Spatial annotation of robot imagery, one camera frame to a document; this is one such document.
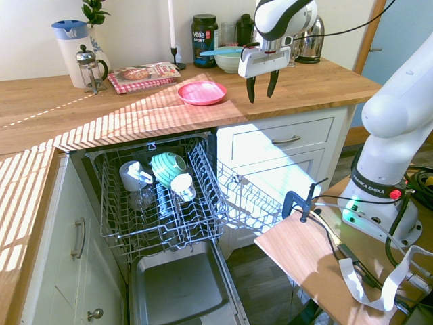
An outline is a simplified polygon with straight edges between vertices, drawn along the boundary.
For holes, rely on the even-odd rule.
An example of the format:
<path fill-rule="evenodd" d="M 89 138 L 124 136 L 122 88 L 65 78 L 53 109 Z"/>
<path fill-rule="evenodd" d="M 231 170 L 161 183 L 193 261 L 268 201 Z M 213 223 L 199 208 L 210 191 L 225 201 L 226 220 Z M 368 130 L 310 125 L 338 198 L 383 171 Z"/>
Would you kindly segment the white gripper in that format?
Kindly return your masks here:
<path fill-rule="evenodd" d="M 282 47 L 275 53 L 266 53 L 257 47 L 242 50 L 238 74 L 246 79 L 246 89 L 251 104 L 255 101 L 256 76 L 270 72 L 267 97 L 271 98 L 279 78 L 279 70 L 288 65 L 290 54 L 289 46 Z"/>

